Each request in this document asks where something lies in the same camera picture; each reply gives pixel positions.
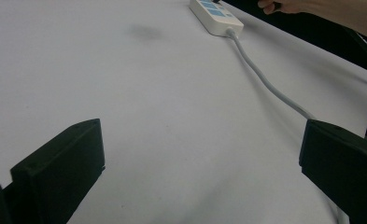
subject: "table surface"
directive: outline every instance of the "table surface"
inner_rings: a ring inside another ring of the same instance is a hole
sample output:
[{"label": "table surface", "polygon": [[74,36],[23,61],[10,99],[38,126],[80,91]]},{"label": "table surface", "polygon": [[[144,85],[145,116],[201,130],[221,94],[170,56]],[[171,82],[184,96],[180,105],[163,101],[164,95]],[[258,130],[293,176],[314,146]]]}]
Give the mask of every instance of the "table surface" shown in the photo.
[{"label": "table surface", "polygon": [[[226,7],[278,89],[364,135],[367,71]],[[189,0],[0,1],[0,184],[95,118],[106,169],[69,223],[335,223],[298,164],[306,120]]]}]

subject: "power strip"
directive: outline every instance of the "power strip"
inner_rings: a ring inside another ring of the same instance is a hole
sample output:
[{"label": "power strip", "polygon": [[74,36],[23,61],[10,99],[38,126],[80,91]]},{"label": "power strip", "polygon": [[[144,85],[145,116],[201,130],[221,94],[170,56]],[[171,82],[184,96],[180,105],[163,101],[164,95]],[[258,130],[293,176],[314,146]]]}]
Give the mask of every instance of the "power strip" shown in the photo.
[{"label": "power strip", "polygon": [[190,9],[211,35],[228,36],[226,31],[230,27],[239,36],[244,28],[244,24],[220,3],[191,0]]}]

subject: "power cord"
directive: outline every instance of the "power cord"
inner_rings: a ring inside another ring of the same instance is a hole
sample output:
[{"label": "power cord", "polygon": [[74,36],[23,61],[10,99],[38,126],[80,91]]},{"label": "power cord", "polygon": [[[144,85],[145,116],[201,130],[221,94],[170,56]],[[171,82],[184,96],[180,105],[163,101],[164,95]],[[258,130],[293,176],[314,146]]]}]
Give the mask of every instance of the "power cord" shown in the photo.
[{"label": "power cord", "polygon": [[[273,93],[279,100],[284,102],[286,105],[290,106],[292,109],[300,113],[303,117],[306,119],[316,119],[314,115],[312,115],[310,112],[306,111],[304,108],[302,108],[300,105],[292,101],[288,96],[280,92],[276,87],[271,84],[270,81],[265,77],[265,75],[262,73],[262,71],[256,66],[254,62],[252,62],[247,54],[245,53],[245,50],[242,48],[241,43],[238,40],[238,37],[235,34],[235,31],[233,28],[228,28],[226,31],[229,38],[231,38],[235,45],[238,47],[239,52],[241,53],[242,57],[244,58],[245,62],[249,67],[256,73],[256,75],[261,80],[262,84]],[[344,213],[343,210],[341,210],[337,205],[337,223],[338,224],[349,224],[349,217]]]}]

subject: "human hand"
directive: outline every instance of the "human hand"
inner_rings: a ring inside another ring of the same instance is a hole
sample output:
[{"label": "human hand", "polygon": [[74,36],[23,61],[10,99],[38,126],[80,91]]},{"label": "human hand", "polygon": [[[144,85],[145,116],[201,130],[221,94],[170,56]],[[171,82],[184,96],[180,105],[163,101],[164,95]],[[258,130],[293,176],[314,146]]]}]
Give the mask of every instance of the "human hand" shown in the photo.
[{"label": "human hand", "polygon": [[258,6],[265,14],[269,15],[280,11],[284,13],[303,12],[303,7],[308,4],[306,0],[259,0]]}]

